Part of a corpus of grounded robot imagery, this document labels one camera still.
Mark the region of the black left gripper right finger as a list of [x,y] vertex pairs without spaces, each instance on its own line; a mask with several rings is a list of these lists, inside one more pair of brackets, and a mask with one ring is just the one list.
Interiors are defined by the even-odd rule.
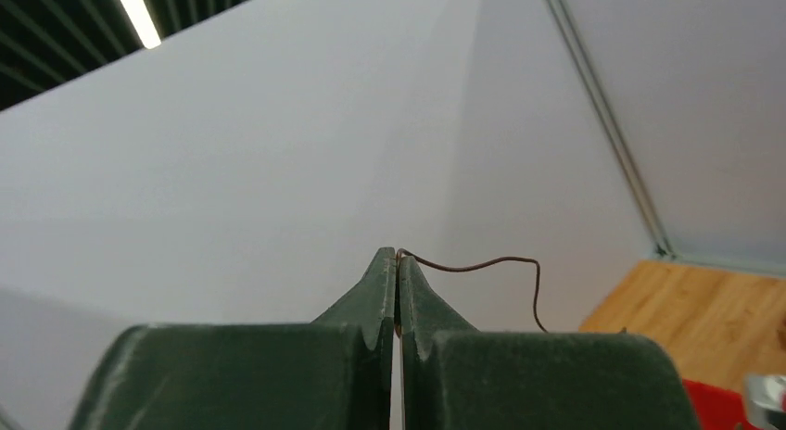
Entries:
[[696,429],[666,352],[630,333],[483,332],[397,258],[408,429]]

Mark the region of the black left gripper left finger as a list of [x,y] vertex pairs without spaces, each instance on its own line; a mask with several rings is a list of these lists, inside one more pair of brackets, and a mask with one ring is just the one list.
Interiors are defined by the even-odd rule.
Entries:
[[396,253],[311,322],[145,324],[91,376],[73,429],[386,429]]

